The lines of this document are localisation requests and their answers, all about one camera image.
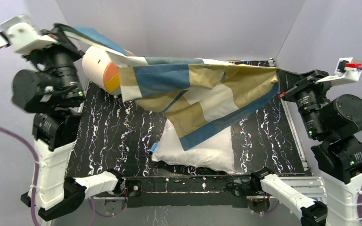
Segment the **blue beige white pillowcase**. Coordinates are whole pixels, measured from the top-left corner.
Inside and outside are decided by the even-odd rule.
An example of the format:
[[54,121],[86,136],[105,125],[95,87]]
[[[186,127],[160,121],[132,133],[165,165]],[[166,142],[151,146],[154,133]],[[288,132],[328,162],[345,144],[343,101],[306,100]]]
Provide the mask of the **blue beige white pillowcase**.
[[164,113],[184,150],[247,117],[279,91],[276,67],[103,50],[119,68],[122,100]]

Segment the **white pillow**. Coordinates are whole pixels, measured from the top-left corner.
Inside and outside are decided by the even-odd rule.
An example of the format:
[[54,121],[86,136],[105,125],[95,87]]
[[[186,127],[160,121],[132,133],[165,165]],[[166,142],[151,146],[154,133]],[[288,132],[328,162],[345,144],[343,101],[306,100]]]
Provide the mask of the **white pillow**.
[[223,129],[197,146],[184,150],[173,124],[167,120],[163,134],[156,147],[152,148],[152,161],[169,165],[210,168],[227,174],[236,173],[231,127]]

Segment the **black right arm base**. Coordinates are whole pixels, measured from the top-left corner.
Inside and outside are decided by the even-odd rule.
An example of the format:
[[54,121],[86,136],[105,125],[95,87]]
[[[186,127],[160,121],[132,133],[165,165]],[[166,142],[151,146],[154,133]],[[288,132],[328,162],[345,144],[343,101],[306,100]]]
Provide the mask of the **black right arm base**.
[[279,201],[272,205],[270,201],[271,195],[260,190],[258,181],[251,179],[251,177],[246,179],[237,178],[227,182],[223,191],[230,192],[236,197],[246,197],[247,207],[250,212],[260,216],[272,213],[280,205]]

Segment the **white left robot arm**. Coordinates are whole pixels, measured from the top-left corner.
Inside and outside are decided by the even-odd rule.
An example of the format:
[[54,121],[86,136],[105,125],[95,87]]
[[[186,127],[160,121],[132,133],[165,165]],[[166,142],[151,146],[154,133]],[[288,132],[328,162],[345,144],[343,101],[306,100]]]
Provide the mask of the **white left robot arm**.
[[74,63],[85,56],[71,39],[98,48],[126,51],[98,31],[55,24],[52,30],[22,28],[10,36],[16,53],[35,71],[20,70],[12,81],[12,103],[34,114],[33,183],[21,201],[50,221],[77,210],[85,198],[108,192],[126,194],[123,174],[108,169],[100,174],[66,176],[82,114],[75,111],[85,100]]

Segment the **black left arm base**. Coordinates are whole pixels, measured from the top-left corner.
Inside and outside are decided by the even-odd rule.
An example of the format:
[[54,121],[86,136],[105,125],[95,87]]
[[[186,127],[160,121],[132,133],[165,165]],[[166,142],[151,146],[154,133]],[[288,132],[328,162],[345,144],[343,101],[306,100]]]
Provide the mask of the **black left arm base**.
[[140,197],[142,182],[130,178],[122,178],[113,191],[102,192],[95,196],[96,200],[103,200],[107,213],[115,214],[127,208],[130,197]]

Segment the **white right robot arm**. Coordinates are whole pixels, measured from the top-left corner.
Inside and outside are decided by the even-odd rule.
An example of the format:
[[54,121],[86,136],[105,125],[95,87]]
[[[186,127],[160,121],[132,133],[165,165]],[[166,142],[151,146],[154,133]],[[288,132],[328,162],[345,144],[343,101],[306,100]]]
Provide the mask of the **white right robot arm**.
[[362,226],[362,99],[343,94],[326,97],[337,77],[325,71],[277,72],[279,97],[295,103],[312,146],[326,190],[326,201],[316,201],[263,168],[251,174],[253,191],[264,192],[285,205],[303,226]]

